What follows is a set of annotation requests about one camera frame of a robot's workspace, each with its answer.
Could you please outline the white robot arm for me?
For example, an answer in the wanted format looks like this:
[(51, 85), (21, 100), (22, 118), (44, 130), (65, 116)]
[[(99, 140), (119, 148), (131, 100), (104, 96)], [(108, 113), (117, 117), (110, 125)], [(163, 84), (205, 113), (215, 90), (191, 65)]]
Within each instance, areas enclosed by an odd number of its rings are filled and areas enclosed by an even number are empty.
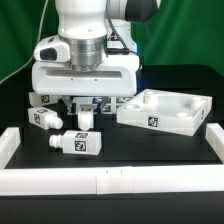
[(40, 41), (32, 67), (33, 90), (40, 95), (130, 97), (137, 91), (140, 56), (125, 44), (108, 43), (113, 20), (145, 22), (161, 0), (55, 0), (58, 34)]

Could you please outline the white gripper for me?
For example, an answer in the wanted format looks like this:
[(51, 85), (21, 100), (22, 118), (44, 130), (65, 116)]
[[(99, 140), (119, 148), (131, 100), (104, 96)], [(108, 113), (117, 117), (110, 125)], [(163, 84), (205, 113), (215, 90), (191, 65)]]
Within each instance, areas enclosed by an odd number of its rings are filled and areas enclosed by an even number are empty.
[(32, 86), (38, 94), (63, 95), (69, 115), (75, 114), (71, 96), (104, 96), (97, 105), (102, 114), (108, 96), (133, 96), (137, 91), (136, 55), (109, 55), (95, 71), (78, 72), (68, 63), (36, 62), (32, 68)]

